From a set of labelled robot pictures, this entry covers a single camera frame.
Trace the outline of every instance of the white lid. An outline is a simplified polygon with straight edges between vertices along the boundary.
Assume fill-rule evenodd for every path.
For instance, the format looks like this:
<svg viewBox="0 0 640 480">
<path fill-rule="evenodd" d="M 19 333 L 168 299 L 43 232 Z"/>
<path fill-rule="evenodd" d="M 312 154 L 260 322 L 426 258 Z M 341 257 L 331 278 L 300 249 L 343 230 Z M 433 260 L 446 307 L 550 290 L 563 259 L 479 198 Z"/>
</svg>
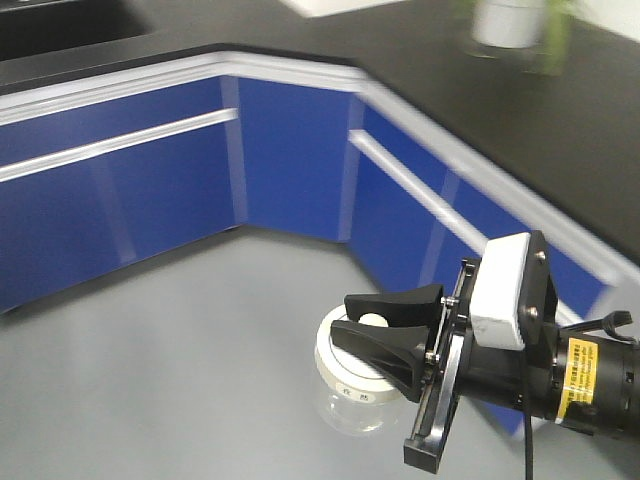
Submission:
<svg viewBox="0 0 640 480">
<path fill-rule="evenodd" d="M 327 385 L 342 396 L 361 403 L 386 403 L 401 396 L 376 369 L 333 344 L 331 323 L 334 320 L 351 321 L 344 305 L 324 317 L 316 336 L 316 365 Z M 384 317 L 374 313 L 363 315 L 360 322 L 387 326 Z"/>
</svg>

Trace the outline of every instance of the potted plant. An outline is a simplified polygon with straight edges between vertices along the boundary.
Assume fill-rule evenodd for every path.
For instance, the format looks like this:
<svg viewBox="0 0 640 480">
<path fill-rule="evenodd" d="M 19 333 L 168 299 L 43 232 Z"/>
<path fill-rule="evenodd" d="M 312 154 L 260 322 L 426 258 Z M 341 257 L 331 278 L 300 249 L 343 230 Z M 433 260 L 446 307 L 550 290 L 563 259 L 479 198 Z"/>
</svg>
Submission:
<svg viewBox="0 0 640 480">
<path fill-rule="evenodd" d="M 472 18 L 470 36 L 498 49 L 538 47 L 541 71 L 559 73 L 566 56 L 569 19 L 577 0 L 457 0 L 457 12 Z"/>
</svg>

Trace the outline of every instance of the robotic arm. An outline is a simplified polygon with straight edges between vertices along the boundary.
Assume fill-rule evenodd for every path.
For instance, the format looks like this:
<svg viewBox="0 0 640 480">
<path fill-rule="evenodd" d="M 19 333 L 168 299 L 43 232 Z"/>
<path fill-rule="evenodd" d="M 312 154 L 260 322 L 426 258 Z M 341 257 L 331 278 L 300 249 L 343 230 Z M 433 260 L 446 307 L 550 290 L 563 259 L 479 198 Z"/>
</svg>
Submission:
<svg viewBox="0 0 640 480">
<path fill-rule="evenodd" d="M 331 341 L 419 404 L 404 461 L 431 473 L 461 395 L 522 411 L 529 444 L 531 416 L 640 441 L 640 346 L 616 332 L 631 315 L 561 328 L 557 302 L 547 243 L 534 231 L 491 240 L 482 259 L 464 259 L 450 296 L 441 285 L 347 295 L 350 321 L 332 323 Z M 388 327 L 359 323 L 369 313 Z M 609 338 L 588 334 L 596 330 Z M 531 447 L 527 454 L 531 464 Z"/>
</svg>

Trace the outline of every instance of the yellow label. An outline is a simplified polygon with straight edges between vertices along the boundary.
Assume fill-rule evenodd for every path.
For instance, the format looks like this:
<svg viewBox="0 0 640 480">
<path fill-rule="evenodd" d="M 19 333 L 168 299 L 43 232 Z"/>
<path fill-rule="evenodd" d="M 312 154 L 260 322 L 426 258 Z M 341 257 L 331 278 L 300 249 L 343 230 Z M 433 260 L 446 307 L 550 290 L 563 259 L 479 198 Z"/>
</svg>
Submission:
<svg viewBox="0 0 640 480">
<path fill-rule="evenodd" d="M 569 339 L 567 367 L 556 423 L 562 422 L 571 402 L 593 402 L 598 373 L 598 344 L 578 338 Z"/>
</svg>

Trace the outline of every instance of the white trim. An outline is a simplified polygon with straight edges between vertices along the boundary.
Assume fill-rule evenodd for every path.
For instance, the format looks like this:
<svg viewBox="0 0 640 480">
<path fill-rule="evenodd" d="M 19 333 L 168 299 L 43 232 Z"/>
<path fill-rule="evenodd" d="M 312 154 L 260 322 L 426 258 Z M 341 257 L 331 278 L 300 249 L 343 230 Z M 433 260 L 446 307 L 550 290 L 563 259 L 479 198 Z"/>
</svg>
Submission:
<svg viewBox="0 0 640 480">
<path fill-rule="evenodd" d="M 0 125 L 224 75 L 231 67 L 222 60 L 199 55 L 5 95 Z"/>
<path fill-rule="evenodd" d="M 482 256 L 487 245 L 487 237 L 456 212 L 440 195 L 431 190 L 400 160 L 364 130 L 351 130 L 349 141 L 477 255 Z M 558 324 L 569 325 L 581 321 L 581 317 L 568 305 L 558 301 L 556 312 Z"/>
<path fill-rule="evenodd" d="M 358 68 L 243 52 L 215 52 L 0 97 L 0 125 L 222 75 L 356 92 Z"/>
<path fill-rule="evenodd" d="M 544 227 L 550 243 L 594 277 L 615 285 L 626 275 L 640 283 L 640 269 L 630 260 L 384 86 L 369 81 L 359 95 L 502 208 Z"/>
<path fill-rule="evenodd" d="M 0 183 L 238 118 L 228 108 L 0 167 Z"/>
<path fill-rule="evenodd" d="M 225 56 L 232 75 L 257 80 L 323 88 L 341 92 L 358 92 L 366 74 L 359 68 L 330 63 L 271 57 L 244 52 Z"/>
</svg>

